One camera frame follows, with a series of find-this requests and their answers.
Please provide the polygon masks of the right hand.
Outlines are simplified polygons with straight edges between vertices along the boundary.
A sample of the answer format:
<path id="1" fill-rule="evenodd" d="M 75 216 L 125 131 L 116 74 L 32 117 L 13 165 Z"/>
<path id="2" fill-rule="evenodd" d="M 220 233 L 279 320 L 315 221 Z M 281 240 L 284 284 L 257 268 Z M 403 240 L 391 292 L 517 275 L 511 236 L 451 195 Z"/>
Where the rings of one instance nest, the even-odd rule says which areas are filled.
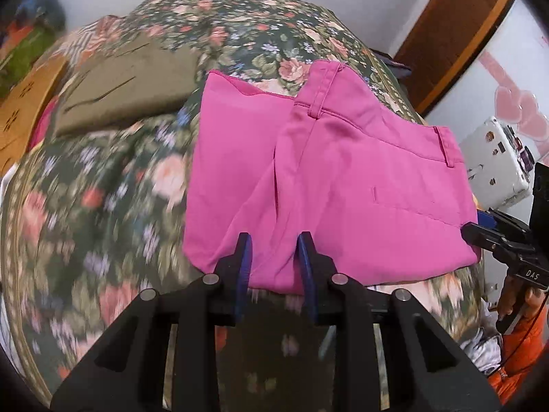
<path id="1" fill-rule="evenodd" d="M 512 275 L 507 275 L 504 280 L 501 295 L 497 304 L 498 319 L 502 320 L 513 312 L 515 302 L 519 299 L 519 291 L 523 286 L 523 281 Z M 537 287 L 529 287 L 524 293 L 524 311 L 522 318 L 525 320 L 532 319 L 540 310 L 544 303 L 544 293 Z"/>

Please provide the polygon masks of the orange sleeve forearm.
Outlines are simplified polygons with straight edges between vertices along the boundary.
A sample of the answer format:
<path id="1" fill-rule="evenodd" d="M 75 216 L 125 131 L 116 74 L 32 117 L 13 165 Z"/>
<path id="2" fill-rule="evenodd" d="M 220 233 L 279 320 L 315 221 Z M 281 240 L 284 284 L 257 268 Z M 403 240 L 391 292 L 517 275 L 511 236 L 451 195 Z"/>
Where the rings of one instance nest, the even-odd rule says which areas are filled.
<path id="1" fill-rule="evenodd" d="M 513 396 L 545 348 L 544 327 L 547 313 L 548 307 L 544 306 L 537 318 L 523 317 L 513 332 L 503 337 L 504 364 L 489 376 L 489 384 L 502 404 Z"/>

